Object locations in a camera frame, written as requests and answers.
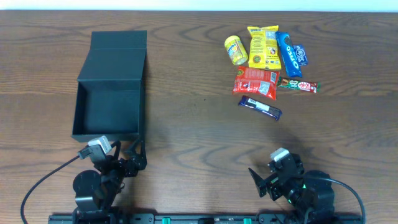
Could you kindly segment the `black gift box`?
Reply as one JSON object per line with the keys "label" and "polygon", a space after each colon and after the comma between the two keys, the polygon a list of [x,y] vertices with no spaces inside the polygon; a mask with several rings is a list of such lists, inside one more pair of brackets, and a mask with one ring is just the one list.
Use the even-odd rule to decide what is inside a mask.
{"label": "black gift box", "polygon": [[77,78],[73,139],[87,142],[106,136],[110,141],[134,141],[143,137],[146,53],[144,30],[92,33]]}

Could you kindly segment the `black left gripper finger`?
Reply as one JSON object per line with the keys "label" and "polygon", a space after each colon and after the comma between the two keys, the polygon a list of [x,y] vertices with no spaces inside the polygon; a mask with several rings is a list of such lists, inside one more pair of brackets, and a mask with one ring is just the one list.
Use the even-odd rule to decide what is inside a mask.
{"label": "black left gripper finger", "polygon": [[145,162],[146,161],[146,150],[145,150],[145,142],[142,139],[136,139],[132,142],[125,150],[125,155],[129,158],[129,160],[135,162]]}
{"label": "black left gripper finger", "polygon": [[121,142],[119,140],[113,142],[111,144],[111,148],[113,149],[114,147],[116,149],[115,149],[114,154],[111,156],[111,159],[112,160],[118,160],[119,159],[119,153],[120,153],[120,150],[121,150]]}

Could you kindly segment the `blue Oreo cookie pack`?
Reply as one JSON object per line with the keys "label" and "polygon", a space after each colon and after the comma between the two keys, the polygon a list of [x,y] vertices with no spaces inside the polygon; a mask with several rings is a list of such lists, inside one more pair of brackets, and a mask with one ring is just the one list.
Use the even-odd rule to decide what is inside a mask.
{"label": "blue Oreo cookie pack", "polygon": [[302,78],[302,71],[294,53],[294,46],[287,32],[276,32],[277,43],[284,61],[285,70],[290,78]]}

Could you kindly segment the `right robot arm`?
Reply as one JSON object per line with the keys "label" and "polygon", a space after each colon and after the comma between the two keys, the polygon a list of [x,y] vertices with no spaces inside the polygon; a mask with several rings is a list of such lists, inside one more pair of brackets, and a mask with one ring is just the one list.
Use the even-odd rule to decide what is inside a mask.
{"label": "right robot arm", "polygon": [[269,195],[273,201],[284,197],[294,207],[284,223],[331,222],[335,195],[331,184],[321,180],[328,174],[318,170],[305,172],[300,156],[289,152],[274,156],[268,167],[272,174],[266,179],[252,169],[249,172],[260,197]]}

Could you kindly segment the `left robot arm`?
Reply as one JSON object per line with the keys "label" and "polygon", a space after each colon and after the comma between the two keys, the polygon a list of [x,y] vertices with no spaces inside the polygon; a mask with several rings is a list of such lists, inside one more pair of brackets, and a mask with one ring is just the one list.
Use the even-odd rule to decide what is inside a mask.
{"label": "left robot arm", "polygon": [[119,158],[121,142],[110,143],[106,136],[88,141],[78,152],[80,159],[90,158],[95,170],[79,173],[73,181],[77,208],[73,223],[129,223],[130,216],[113,202],[124,188],[124,179],[135,177],[147,165],[144,140],[136,139],[127,149],[127,159]]}

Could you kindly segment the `red snack bag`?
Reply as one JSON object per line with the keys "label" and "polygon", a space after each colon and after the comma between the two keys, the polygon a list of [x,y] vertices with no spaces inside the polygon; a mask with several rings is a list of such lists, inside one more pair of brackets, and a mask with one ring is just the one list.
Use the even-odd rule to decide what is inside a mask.
{"label": "red snack bag", "polygon": [[252,93],[276,100],[278,71],[239,66],[234,80],[233,93]]}

